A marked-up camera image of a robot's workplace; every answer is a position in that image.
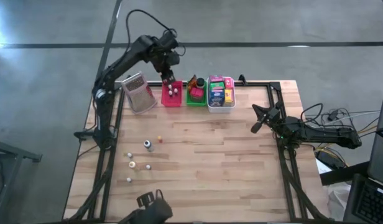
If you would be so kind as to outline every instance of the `gray floor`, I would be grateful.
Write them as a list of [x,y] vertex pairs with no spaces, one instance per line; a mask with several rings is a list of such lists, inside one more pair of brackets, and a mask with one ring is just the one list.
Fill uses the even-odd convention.
[[[115,3],[0,0],[0,44],[104,43]],[[183,42],[383,41],[381,0],[124,0],[114,43],[126,42],[125,16],[135,8],[176,28]],[[130,29],[132,39],[162,33],[141,14],[131,16]],[[61,219],[78,150],[72,133],[85,122],[102,51],[0,49],[0,140],[44,155],[40,164],[22,165],[6,223]],[[122,52],[111,49],[108,63]],[[145,63],[127,74],[139,70],[158,79]],[[383,98],[383,47],[189,48],[173,70],[183,79],[295,79],[305,108],[322,102],[325,110],[379,110]],[[357,128],[374,118],[356,118]],[[363,162],[372,140],[338,151],[349,164]]]

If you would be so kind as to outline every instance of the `white bin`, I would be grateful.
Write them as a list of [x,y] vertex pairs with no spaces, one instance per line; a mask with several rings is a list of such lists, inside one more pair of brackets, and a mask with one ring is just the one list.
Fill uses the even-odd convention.
[[207,82],[207,85],[208,85],[206,87],[206,104],[208,106],[208,111],[210,113],[230,113],[233,110],[233,108],[236,106],[236,88],[234,86],[233,78],[231,78],[231,81],[233,82],[233,99],[234,99],[233,106],[216,106],[216,107],[212,107],[208,103],[209,97],[210,97],[210,78],[208,77],[206,79],[206,82]]

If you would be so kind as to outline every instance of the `green item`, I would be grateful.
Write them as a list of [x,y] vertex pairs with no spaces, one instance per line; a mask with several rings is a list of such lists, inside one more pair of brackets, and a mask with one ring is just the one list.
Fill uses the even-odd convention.
[[203,95],[203,100],[201,102],[194,102],[192,100],[192,97],[189,94],[189,91],[186,91],[186,105],[187,106],[206,106],[206,81],[204,85],[204,95]]
[[210,84],[210,90],[223,90],[223,89],[224,89],[224,83],[223,82]]

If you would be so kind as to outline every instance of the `laptop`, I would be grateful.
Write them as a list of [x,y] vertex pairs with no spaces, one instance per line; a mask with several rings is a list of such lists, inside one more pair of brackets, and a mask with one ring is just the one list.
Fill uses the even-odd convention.
[[344,222],[383,224],[383,101],[367,174],[353,178]]

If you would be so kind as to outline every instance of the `wooden tabletop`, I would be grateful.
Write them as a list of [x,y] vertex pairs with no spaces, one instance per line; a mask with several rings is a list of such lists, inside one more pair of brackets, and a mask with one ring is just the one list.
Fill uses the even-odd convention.
[[[299,117],[303,108],[296,81],[280,82],[287,115]],[[124,218],[138,207],[138,196],[156,189],[172,207],[168,222],[289,221],[272,132],[267,126],[257,134],[250,132],[257,119],[251,105],[269,107],[266,88],[236,87],[236,107],[229,114],[187,107],[185,100],[182,107],[166,108],[160,103],[161,88],[152,91],[157,106],[144,114],[134,115],[124,104],[106,221]],[[91,107],[86,127],[93,125],[94,116]],[[143,146],[146,139],[154,152]],[[94,145],[93,140],[83,142],[80,153]],[[135,169],[128,166],[128,152],[134,156]],[[78,159],[64,218],[72,216],[91,192],[97,160],[97,148]],[[327,215],[328,197],[312,148],[297,149],[297,162],[304,191]],[[299,214],[295,194],[293,199]]]

